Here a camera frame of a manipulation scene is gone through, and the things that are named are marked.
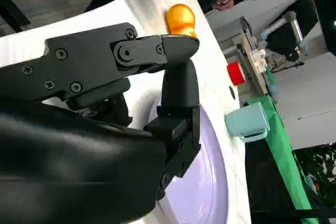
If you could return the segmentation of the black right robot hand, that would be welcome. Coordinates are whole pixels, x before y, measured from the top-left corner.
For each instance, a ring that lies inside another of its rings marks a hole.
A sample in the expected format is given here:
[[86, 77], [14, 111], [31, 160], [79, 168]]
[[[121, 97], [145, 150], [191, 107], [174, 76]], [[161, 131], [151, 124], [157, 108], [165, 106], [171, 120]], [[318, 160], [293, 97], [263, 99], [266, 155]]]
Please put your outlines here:
[[[1, 223], [127, 223], [151, 212], [201, 149], [191, 60], [199, 40], [122, 23], [49, 38], [1, 68]], [[129, 77], [164, 71], [157, 117], [137, 130]]]

